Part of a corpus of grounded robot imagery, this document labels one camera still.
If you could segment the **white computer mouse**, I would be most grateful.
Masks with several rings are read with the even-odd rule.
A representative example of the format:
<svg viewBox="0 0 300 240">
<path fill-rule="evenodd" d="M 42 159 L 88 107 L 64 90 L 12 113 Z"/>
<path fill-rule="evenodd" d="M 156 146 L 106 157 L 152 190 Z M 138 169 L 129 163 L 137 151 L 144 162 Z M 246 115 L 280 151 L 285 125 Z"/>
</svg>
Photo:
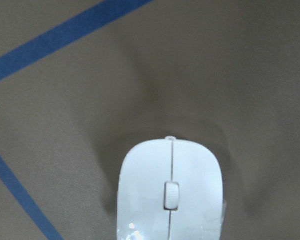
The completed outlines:
<svg viewBox="0 0 300 240">
<path fill-rule="evenodd" d="M 119 240 L 218 240 L 224 220 L 221 167 L 206 147 L 168 136 L 126 155 L 117 191 Z"/>
</svg>

